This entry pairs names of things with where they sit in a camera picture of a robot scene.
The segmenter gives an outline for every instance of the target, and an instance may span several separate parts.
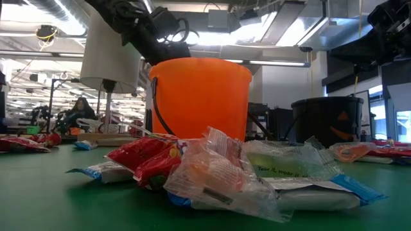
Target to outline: woman with dark hair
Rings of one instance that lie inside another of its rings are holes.
[[[70,128],[78,128],[77,119],[97,119],[94,110],[90,107],[89,102],[84,97],[77,99],[73,109],[66,116],[66,124],[70,124]]]

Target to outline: window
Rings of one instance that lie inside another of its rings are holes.
[[[375,139],[387,139],[387,120],[385,119],[385,102],[382,98],[382,85],[369,89],[372,129]]]
[[[411,142],[411,111],[397,112],[397,139]]]

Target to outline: blue and white wrapper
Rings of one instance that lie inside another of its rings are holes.
[[[74,168],[66,173],[83,173],[101,183],[122,182],[133,179],[133,173],[114,162],[108,161],[85,169]]]

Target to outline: black bucket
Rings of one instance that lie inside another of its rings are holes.
[[[297,142],[315,136],[326,148],[360,140],[362,105],[355,97],[322,97],[291,104]]]

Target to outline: green tabletop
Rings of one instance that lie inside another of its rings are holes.
[[[296,212],[274,223],[227,211],[172,205],[164,192],[137,188],[133,181],[106,184],[73,167],[104,162],[112,148],[51,153],[0,153],[0,230],[409,230],[411,167],[354,163],[345,172],[389,196],[344,212]]]

